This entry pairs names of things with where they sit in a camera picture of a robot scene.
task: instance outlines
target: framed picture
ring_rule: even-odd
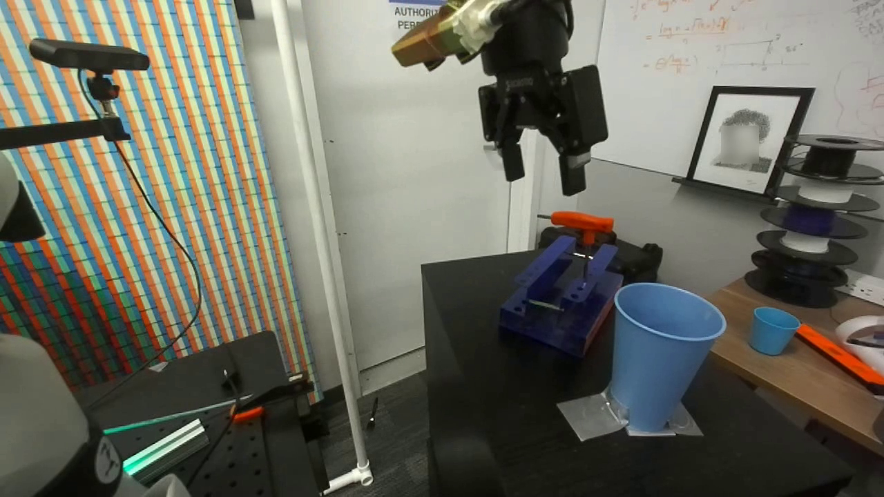
[[[813,88],[715,86],[687,179],[773,198]]]

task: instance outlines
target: blue plastic cup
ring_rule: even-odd
[[[614,296],[611,400],[635,430],[666,430],[726,320],[670,285],[626,285]]]
[[[777,357],[791,345],[791,340],[797,331],[797,324],[800,320],[784,309],[757,307],[749,342],[757,354]]]

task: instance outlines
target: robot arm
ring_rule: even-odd
[[[559,153],[567,197],[586,190],[583,166],[607,139],[596,66],[561,70],[574,30],[572,0],[447,0],[396,48],[400,66],[437,70],[447,56],[480,56],[494,86],[478,88],[485,142],[496,144],[506,179],[524,177],[520,139],[539,131]]]

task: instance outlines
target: orange object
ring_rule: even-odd
[[[600,240],[600,235],[611,235],[614,231],[614,219],[606,219],[606,215],[589,215],[589,213],[579,213],[579,209],[556,209],[549,215],[549,220],[556,226],[567,226],[567,230],[574,230],[579,231],[579,245],[594,245]]]
[[[815,351],[820,351],[824,357],[828,357],[833,365],[840,365],[844,374],[858,378],[867,390],[879,396],[884,393],[884,375],[869,365],[864,365],[851,349],[840,345],[836,340],[820,333],[806,324],[797,325],[797,336]]]
[[[233,422],[234,425],[249,425],[249,422],[257,422],[266,418],[266,408],[263,405],[255,405],[255,408],[245,408],[245,412],[238,412],[233,415]]]

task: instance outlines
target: desk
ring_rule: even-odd
[[[709,300],[726,314],[726,333],[715,342],[712,357],[749,385],[766,387],[773,396],[792,400],[817,422],[853,440],[857,445],[884,455],[882,440],[873,434],[873,422],[882,418],[884,403],[876,400],[858,382],[842,374],[833,362],[803,345],[791,342],[784,357],[759,357],[749,349],[751,309],[778,307],[797,314],[803,324],[833,336],[840,313],[806,309],[773,300],[755,293],[742,278],[720,288]],[[844,317],[876,313],[882,307],[847,298],[836,309]]]
[[[108,429],[226,400],[220,371],[230,368],[230,358],[234,358],[244,375],[244,393],[263,393],[286,382],[275,333],[263,331],[169,362],[159,374],[134,375],[118,396],[103,400],[103,405],[89,415]],[[210,443],[220,429],[220,420],[212,420],[215,422],[205,422]],[[114,445],[122,459],[128,459],[186,422],[114,437]],[[176,476],[188,481],[199,459],[201,454],[188,459]],[[217,445],[197,477],[197,494],[318,494],[315,481],[311,454],[299,425],[299,405],[292,400],[273,400],[266,405],[260,425],[234,429],[223,445]]]
[[[568,358],[496,331],[530,253],[422,267],[430,469],[441,494],[766,497],[840,483],[847,466],[708,362],[684,396],[701,440],[576,443],[556,403],[607,387],[611,331]]]

